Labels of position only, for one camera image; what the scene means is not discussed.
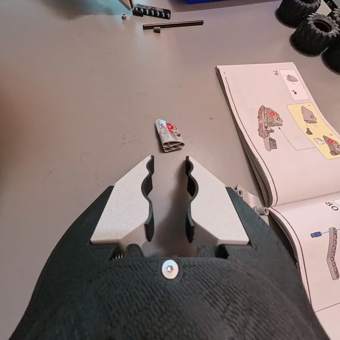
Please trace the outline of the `black toy beam with holes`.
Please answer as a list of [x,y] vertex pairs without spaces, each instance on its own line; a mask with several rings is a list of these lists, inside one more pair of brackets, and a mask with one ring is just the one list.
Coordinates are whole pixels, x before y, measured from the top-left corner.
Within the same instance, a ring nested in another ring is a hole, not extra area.
[[140,17],[151,16],[167,20],[171,18],[171,11],[169,9],[142,4],[135,4],[132,9],[132,14]]

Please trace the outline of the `grey desk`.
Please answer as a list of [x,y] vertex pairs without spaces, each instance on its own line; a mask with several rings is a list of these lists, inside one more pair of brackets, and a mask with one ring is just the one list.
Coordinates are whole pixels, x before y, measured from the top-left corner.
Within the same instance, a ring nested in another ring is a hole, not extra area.
[[[148,257],[194,257],[185,234],[192,156],[229,187],[261,197],[215,72],[294,62],[339,132],[339,75],[296,52],[280,1],[150,1],[171,21],[144,31],[117,1],[1,1],[1,339],[9,339],[54,247],[110,185],[154,155]],[[181,132],[164,152],[155,121]]]

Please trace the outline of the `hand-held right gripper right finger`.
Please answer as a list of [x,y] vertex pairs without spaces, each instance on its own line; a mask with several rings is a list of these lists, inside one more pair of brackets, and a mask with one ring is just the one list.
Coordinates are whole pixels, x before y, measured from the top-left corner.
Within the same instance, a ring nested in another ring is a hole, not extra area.
[[216,251],[222,245],[249,245],[249,236],[227,186],[192,156],[186,156],[185,174],[190,195],[186,211],[188,242],[195,244],[197,251]]

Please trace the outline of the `open instruction booklet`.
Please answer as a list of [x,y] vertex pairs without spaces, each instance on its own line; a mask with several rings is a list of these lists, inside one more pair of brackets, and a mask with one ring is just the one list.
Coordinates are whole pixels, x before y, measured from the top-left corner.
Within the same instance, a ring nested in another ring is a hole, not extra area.
[[215,70],[312,309],[329,339],[340,339],[339,134],[293,62]]

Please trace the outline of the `grey toy panel red print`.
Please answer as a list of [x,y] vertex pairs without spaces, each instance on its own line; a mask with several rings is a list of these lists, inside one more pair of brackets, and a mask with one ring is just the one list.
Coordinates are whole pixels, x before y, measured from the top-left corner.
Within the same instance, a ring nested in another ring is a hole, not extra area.
[[175,125],[161,119],[156,120],[155,125],[164,152],[179,150],[185,146],[182,134]]

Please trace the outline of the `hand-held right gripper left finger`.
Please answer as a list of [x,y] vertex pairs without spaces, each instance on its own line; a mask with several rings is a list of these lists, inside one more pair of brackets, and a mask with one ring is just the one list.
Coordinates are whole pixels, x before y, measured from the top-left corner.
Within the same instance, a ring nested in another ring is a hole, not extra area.
[[118,180],[91,236],[92,244],[117,244],[127,250],[130,244],[140,248],[154,234],[153,189],[154,156],[149,155]]

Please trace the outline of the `black toy axle rod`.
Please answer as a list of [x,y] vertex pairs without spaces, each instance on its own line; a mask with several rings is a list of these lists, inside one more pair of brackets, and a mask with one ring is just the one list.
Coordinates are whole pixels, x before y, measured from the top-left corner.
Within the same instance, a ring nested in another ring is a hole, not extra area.
[[144,24],[142,28],[143,30],[151,30],[151,29],[153,30],[156,27],[165,29],[165,28],[201,26],[203,24],[204,24],[204,20],[191,20],[191,21],[181,21],[181,22]]

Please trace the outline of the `light grey toy connector piece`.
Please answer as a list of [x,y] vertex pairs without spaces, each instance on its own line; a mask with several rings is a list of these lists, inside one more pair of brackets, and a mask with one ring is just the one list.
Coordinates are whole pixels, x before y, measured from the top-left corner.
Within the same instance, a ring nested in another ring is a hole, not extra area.
[[235,192],[269,225],[269,209],[262,205],[257,196],[249,193],[241,185],[235,187]]

